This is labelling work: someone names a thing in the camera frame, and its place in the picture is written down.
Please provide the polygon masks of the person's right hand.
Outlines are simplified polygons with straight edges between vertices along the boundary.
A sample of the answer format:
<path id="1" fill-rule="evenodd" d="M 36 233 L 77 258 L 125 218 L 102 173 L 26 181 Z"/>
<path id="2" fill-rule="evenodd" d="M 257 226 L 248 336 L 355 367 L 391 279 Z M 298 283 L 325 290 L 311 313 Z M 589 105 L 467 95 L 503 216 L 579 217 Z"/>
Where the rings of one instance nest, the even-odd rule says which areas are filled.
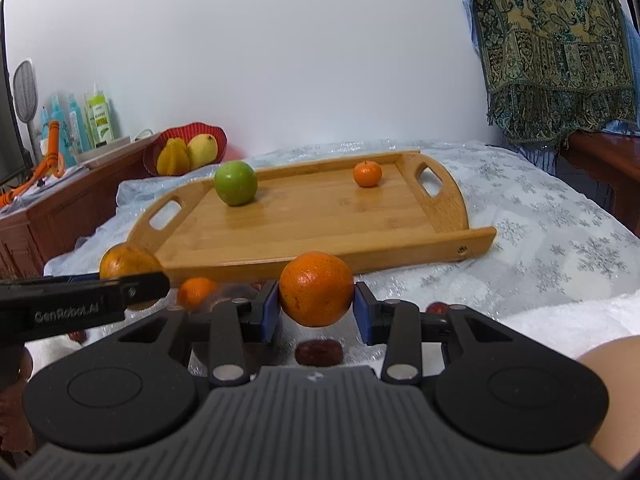
<path id="1" fill-rule="evenodd" d="M 608 412 L 591 447 L 606 462 L 622 470 L 639 453 L 639 336 L 601 344 L 579 362 L 593 370 L 608 389 Z"/>

